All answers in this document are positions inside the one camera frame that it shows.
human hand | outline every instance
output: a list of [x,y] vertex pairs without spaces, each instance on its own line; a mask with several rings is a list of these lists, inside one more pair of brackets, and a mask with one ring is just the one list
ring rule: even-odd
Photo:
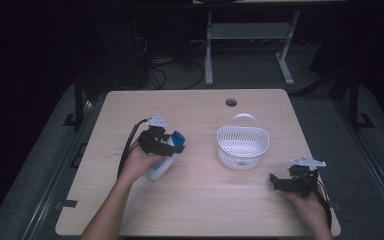
[[292,202],[314,239],[333,239],[326,212],[314,193],[310,193],[306,198],[301,198],[298,194],[291,192],[285,192],[284,195]]
[[130,152],[124,163],[120,178],[127,180],[133,184],[139,177],[152,166],[152,164],[166,157],[155,154],[146,154],[139,143],[135,141],[130,146]]

basket handle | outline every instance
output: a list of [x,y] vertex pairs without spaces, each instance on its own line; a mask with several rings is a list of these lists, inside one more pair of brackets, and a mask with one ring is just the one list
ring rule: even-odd
[[229,122],[229,126],[232,126],[232,123],[238,119],[238,118],[242,118],[242,117],[246,117],[246,118],[251,118],[252,120],[254,120],[254,127],[257,127],[257,119],[255,119],[254,116],[252,116],[251,114],[248,114],[248,113],[239,113],[238,115],[234,116],[230,122]]

gray carpet floor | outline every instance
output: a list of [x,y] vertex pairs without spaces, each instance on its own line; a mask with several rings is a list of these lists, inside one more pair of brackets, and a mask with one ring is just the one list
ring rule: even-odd
[[[294,92],[321,77],[308,69],[316,49],[301,45],[291,48],[287,62],[294,86],[286,86],[275,61],[276,46],[270,46],[213,58],[214,85],[207,87],[202,80],[193,89],[282,88]],[[203,66],[203,57],[194,60]],[[167,75],[163,89],[190,86],[202,74],[196,64],[181,62],[158,69]],[[328,164],[320,174],[342,228],[336,239],[384,239],[384,192],[361,147],[364,139],[384,172],[384,114],[375,97],[361,87],[359,112],[368,114],[375,128],[353,131],[341,110],[347,106],[346,97],[332,101],[327,96],[330,86],[328,83],[306,96],[291,97],[291,102],[313,157]],[[142,89],[154,88],[150,81]],[[74,112],[73,86],[67,89],[0,208],[0,240],[78,238],[58,236],[55,224],[76,174],[71,164],[80,160],[76,159],[77,150],[87,144],[104,100],[102,93],[91,102],[85,122],[75,131],[63,126],[67,115]]]

white bottle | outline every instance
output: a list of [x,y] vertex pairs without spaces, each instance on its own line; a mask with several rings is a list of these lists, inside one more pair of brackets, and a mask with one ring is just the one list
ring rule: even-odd
[[[171,146],[183,146],[185,144],[185,138],[181,133],[174,131],[174,133],[167,140],[167,144]],[[163,159],[154,163],[147,172],[148,178],[153,181],[160,178],[171,166],[173,161],[176,160],[178,155],[179,155],[178,153],[175,153],[171,157],[168,157],[166,159]]]

wooden table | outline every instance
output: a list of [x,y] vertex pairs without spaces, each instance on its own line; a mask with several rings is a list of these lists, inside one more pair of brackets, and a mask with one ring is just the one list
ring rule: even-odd
[[[237,106],[229,107],[227,99]],[[224,167],[217,130],[239,113],[252,114],[270,136],[260,165],[249,171]],[[133,126],[161,115],[186,138],[186,148],[157,181],[133,185],[121,235],[255,237],[308,235],[292,205],[274,191],[269,173],[288,178],[289,159],[311,156],[285,91],[277,89],[123,91],[108,94],[56,225],[60,235],[80,235],[116,181]],[[250,124],[247,119],[238,124]],[[137,135],[147,129],[143,124]],[[340,226],[333,213],[334,235]]]

